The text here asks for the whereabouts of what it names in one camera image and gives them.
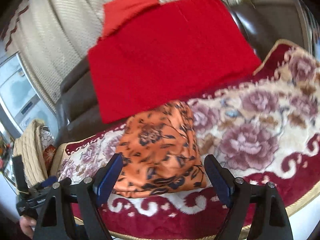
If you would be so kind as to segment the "person's left hand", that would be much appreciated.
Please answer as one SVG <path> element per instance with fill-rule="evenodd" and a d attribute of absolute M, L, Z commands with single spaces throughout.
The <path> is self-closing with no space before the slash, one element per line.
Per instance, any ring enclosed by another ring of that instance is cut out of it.
<path fill-rule="evenodd" d="M 22 232 L 30 239 L 33 239 L 35 226 L 36 226 L 35 219 L 29 216 L 20 217 L 20 228 Z"/>

